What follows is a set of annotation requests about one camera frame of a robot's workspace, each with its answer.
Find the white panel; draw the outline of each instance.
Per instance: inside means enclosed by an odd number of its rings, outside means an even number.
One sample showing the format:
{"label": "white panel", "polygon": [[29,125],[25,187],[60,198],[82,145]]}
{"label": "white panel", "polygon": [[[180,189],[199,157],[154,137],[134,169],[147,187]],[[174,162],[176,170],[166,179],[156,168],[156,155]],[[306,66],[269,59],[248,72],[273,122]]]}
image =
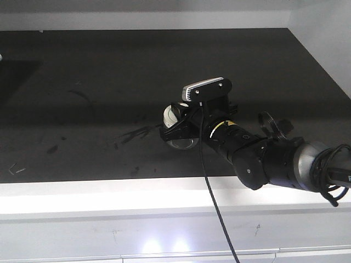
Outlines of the white panel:
{"label": "white panel", "polygon": [[300,0],[289,29],[351,96],[351,1]]}
{"label": "white panel", "polygon": [[0,1],[0,30],[287,27],[284,0]]}

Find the dark tabletop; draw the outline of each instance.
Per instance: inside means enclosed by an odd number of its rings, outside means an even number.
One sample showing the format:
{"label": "dark tabletop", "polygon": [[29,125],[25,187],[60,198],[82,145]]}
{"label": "dark tabletop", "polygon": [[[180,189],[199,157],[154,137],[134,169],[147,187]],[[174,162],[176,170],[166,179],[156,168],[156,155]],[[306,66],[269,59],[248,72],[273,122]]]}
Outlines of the dark tabletop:
{"label": "dark tabletop", "polygon": [[[198,148],[155,126],[183,86],[218,76],[253,133],[269,111],[290,137],[351,141],[350,99],[285,28],[0,32],[0,53],[0,182],[202,176]],[[210,176],[233,175],[204,152]]]}

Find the small debris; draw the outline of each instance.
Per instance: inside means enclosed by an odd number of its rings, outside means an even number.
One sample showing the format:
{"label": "small debris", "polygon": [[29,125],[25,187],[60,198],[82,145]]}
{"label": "small debris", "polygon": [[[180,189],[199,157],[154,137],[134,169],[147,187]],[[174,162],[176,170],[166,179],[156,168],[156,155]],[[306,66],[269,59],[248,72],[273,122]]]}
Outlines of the small debris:
{"label": "small debris", "polygon": [[24,170],[26,170],[26,168],[22,168],[22,169],[18,170],[16,173],[18,174],[18,173],[20,173],[20,172],[22,172]]}
{"label": "small debris", "polygon": [[11,171],[11,169],[14,168],[16,164],[17,164],[17,163],[14,163],[14,164],[9,168],[9,172],[11,173],[11,175],[14,175],[14,173]]}

